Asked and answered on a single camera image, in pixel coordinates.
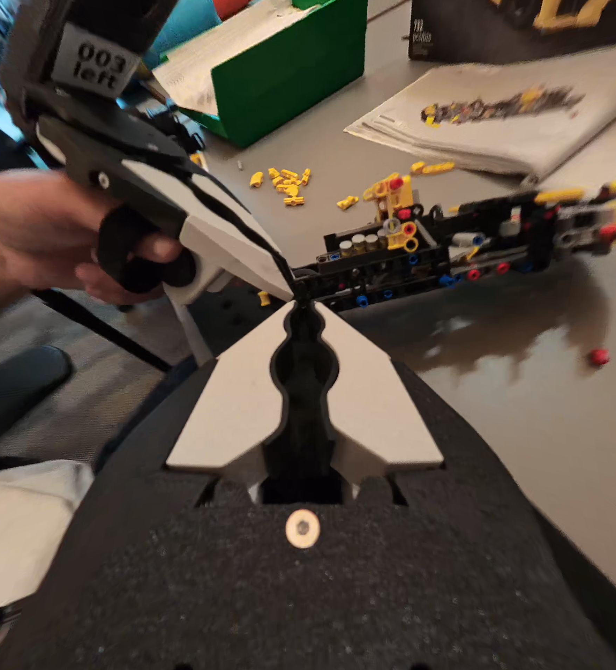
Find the dark lego set box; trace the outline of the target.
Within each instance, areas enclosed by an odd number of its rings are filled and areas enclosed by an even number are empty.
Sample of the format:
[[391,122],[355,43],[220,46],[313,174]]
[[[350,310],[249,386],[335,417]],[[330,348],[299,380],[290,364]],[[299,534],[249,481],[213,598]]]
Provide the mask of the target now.
[[616,46],[616,1],[413,1],[408,58],[511,64]]

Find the person's white shirt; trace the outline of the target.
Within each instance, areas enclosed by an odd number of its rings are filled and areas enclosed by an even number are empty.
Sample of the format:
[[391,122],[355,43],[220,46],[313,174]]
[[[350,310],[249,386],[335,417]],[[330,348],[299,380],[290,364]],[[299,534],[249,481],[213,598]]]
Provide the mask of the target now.
[[0,470],[0,608],[40,587],[94,479],[74,460]]

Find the pile of yellow lego pieces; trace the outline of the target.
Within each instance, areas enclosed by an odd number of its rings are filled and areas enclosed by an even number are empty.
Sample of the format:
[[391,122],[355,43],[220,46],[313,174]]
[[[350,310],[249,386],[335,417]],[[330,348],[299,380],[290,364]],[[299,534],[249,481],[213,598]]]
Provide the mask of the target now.
[[248,180],[248,187],[260,189],[263,185],[269,184],[276,193],[282,196],[282,202],[286,208],[298,208],[306,204],[303,191],[310,185],[312,176],[313,171],[310,167],[306,167],[302,172],[270,167],[266,172],[254,172]]

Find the green plastic bin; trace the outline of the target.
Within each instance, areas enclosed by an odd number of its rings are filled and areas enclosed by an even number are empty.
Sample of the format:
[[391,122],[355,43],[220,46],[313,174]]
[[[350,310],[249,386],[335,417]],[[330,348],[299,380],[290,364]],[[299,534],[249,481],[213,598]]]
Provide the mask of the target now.
[[183,110],[211,133],[245,148],[360,78],[367,1],[292,1],[316,8],[213,71],[218,115]]

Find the black metal leg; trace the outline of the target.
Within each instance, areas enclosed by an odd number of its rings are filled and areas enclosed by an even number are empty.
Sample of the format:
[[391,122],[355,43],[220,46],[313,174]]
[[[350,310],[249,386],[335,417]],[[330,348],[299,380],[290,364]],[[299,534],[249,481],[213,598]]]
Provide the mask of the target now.
[[65,293],[55,289],[31,289],[29,292],[53,311],[61,314],[72,322],[78,323],[87,330],[92,331],[145,364],[148,364],[162,373],[168,373],[170,371],[171,365],[169,363],[159,356],[154,355],[132,339],[129,339],[122,332],[101,320],[85,306],[67,296]]

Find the black device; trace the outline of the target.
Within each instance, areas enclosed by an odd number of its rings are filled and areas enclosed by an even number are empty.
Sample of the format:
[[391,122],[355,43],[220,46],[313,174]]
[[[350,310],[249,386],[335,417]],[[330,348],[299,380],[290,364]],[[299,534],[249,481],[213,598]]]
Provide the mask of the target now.
[[175,103],[146,107],[144,114],[150,125],[175,141],[187,154],[193,155],[205,150],[202,136],[187,128]]

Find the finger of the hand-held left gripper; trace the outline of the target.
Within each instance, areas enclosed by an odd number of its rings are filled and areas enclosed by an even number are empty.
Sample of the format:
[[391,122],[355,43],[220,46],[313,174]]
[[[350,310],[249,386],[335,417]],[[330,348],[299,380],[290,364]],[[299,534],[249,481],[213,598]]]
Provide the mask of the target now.
[[283,280],[269,256],[241,241],[237,233],[231,234],[221,227],[191,192],[190,175],[186,178],[170,176],[146,163],[129,159],[122,164],[187,215],[178,241],[194,257],[196,272],[186,287],[165,284],[165,293],[173,303],[192,303],[208,289],[223,285],[226,273],[285,302],[293,299],[293,280]]
[[190,175],[190,190],[224,230],[237,233],[241,241],[250,243],[257,252],[269,256],[283,280],[294,279],[279,247],[227,187],[206,172],[194,172]]

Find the white paper sheets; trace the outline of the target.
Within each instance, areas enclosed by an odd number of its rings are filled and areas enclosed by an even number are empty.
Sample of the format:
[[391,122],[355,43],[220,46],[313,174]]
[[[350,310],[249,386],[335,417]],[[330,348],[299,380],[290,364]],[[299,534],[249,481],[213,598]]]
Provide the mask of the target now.
[[300,9],[292,1],[257,1],[168,52],[153,70],[153,78],[183,110],[217,116],[214,69],[302,20],[314,8]]

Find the black office chair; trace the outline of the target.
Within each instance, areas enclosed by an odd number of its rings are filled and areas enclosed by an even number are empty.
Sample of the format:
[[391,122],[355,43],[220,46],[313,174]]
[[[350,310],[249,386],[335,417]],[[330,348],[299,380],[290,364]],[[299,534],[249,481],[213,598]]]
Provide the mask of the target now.
[[[51,346],[24,350],[0,364],[0,438],[59,390],[73,373],[70,356]],[[0,469],[35,462],[21,457],[0,457]]]

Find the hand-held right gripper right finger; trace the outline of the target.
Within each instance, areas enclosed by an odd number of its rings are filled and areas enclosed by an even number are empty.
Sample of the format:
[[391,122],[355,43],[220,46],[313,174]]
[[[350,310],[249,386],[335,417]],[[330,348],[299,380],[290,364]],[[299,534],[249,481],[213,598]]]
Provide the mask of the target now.
[[338,364],[326,395],[337,433],[331,467],[348,484],[440,467],[444,457],[388,354],[327,307],[315,309]]

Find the person's left hand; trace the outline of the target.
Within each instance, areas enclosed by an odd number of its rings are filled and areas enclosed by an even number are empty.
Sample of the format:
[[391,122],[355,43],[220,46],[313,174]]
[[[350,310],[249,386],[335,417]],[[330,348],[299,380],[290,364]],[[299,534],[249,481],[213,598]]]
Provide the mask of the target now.
[[76,289],[111,305],[160,297],[125,291],[100,268],[103,220],[120,203],[61,171],[0,172],[0,311],[33,289]]

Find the black yellow lego car chassis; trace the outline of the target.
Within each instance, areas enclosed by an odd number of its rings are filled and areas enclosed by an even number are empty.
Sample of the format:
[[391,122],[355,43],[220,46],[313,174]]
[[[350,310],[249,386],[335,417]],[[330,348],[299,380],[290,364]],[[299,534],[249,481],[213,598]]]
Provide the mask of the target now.
[[545,271],[576,253],[616,244],[616,181],[532,190],[425,210],[411,177],[393,173],[363,193],[375,207],[365,226],[324,236],[325,251],[293,270],[297,300],[333,312],[452,288],[507,273]]

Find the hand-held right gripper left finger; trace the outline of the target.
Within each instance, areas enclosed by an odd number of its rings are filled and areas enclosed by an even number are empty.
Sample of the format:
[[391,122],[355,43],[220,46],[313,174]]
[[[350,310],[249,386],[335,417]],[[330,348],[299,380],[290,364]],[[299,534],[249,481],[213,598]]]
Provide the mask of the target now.
[[271,375],[288,338],[291,301],[221,353],[166,459],[170,470],[241,484],[254,503],[267,478],[262,446],[281,426],[284,398]]

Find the lego instruction booklet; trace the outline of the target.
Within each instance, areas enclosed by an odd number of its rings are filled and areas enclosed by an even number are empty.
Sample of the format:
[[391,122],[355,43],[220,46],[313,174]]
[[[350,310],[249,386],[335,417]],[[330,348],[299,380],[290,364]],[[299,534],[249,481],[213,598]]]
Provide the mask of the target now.
[[346,133],[425,160],[543,180],[616,120],[616,46],[436,66]]

